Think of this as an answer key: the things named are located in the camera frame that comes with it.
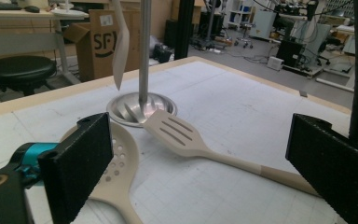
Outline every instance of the shelf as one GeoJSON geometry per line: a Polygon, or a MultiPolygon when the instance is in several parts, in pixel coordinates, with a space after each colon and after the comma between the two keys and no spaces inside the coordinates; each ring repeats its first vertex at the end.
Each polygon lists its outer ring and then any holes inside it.
{"type": "Polygon", "coordinates": [[[252,11],[238,11],[238,10],[230,10],[230,13],[238,13],[238,14],[243,14],[243,15],[249,15],[252,14],[252,11]]]}

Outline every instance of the white object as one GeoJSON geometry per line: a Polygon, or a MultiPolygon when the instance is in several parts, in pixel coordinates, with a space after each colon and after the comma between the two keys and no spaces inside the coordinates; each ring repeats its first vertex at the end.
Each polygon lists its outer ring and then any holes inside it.
{"type": "Polygon", "coordinates": [[[283,65],[283,60],[275,57],[269,57],[267,67],[280,71],[283,65]]]}
{"type": "Polygon", "coordinates": [[[154,52],[154,48],[157,44],[160,44],[160,42],[158,41],[158,39],[151,35],[150,36],[150,44],[149,44],[149,58],[152,58],[154,55],[153,55],[153,52],[154,52]]]}
{"type": "Polygon", "coordinates": [[[53,9],[50,11],[51,13],[59,16],[67,16],[67,17],[79,17],[79,16],[85,16],[87,13],[84,13],[82,11],[77,10],[66,10],[66,9],[53,9]]]}
{"type": "Polygon", "coordinates": [[[253,20],[255,27],[251,29],[249,36],[269,39],[275,17],[275,12],[258,10],[253,20]]]}
{"type": "Polygon", "coordinates": [[[120,90],[124,69],[126,68],[127,56],[129,54],[130,31],[127,27],[126,21],[124,20],[120,2],[118,0],[114,0],[113,7],[115,8],[115,16],[117,19],[118,27],[120,28],[120,31],[117,35],[115,55],[113,56],[112,61],[113,79],[117,89],[120,90]]]}
{"type": "Polygon", "coordinates": [[[71,9],[72,7],[74,7],[74,4],[71,3],[60,3],[60,9],[71,9]]]}

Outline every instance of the cardboard box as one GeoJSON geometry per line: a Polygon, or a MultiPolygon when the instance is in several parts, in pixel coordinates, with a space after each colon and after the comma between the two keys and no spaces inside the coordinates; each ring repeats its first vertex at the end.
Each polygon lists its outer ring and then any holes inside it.
{"type": "MultiPolygon", "coordinates": [[[[180,0],[173,0],[172,2],[172,14],[171,19],[173,21],[177,21],[179,18],[179,5],[180,0]]],[[[201,8],[205,7],[205,4],[202,0],[195,0],[194,1],[194,9],[193,9],[193,24],[200,24],[200,16],[201,16],[201,8]]]]}
{"type": "MultiPolygon", "coordinates": [[[[139,69],[140,11],[123,11],[130,31],[130,48],[125,71],[139,69]]],[[[118,25],[113,10],[90,10],[89,22],[73,23],[63,36],[76,43],[80,81],[113,75],[112,61],[118,25]]]]}

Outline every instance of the metal stand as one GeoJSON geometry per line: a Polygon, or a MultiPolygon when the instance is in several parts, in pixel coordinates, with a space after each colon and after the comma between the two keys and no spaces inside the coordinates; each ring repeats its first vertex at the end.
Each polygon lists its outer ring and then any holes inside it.
{"type": "Polygon", "coordinates": [[[151,1],[141,1],[141,13],[139,92],[118,96],[111,100],[106,108],[113,120],[131,127],[142,127],[142,124],[158,109],[168,111],[174,115],[177,114],[176,104],[171,99],[156,93],[147,92],[151,1]]]}
{"type": "Polygon", "coordinates": [[[214,43],[213,43],[213,40],[211,39],[211,34],[212,34],[214,12],[216,11],[215,5],[216,5],[216,0],[213,0],[212,8],[211,8],[210,16],[209,16],[208,30],[207,30],[205,39],[195,39],[194,40],[200,45],[200,47],[202,49],[214,49],[214,43]]]}
{"type": "Polygon", "coordinates": [[[243,37],[237,37],[237,40],[234,42],[234,46],[239,44],[239,41],[243,42],[243,47],[246,48],[249,45],[249,48],[253,48],[252,40],[248,38],[247,32],[252,28],[255,27],[253,23],[249,22],[241,22],[241,26],[243,27],[243,37]]]}

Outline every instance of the chair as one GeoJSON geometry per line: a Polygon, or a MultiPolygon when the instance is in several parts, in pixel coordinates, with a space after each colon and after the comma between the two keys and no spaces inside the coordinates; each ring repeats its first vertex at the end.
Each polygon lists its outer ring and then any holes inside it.
{"type": "Polygon", "coordinates": [[[41,56],[13,56],[0,59],[0,90],[22,91],[24,96],[34,94],[41,86],[50,86],[46,79],[57,71],[52,60],[41,56]]]}
{"type": "Polygon", "coordinates": [[[234,46],[237,46],[239,44],[239,41],[244,42],[243,47],[246,48],[249,44],[249,48],[253,48],[252,40],[247,37],[247,33],[250,30],[250,28],[255,27],[253,23],[250,23],[248,21],[242,21],[240,28],[243,28],[243,37],[237,37],[237,40],[234,42],[234,46]]]}

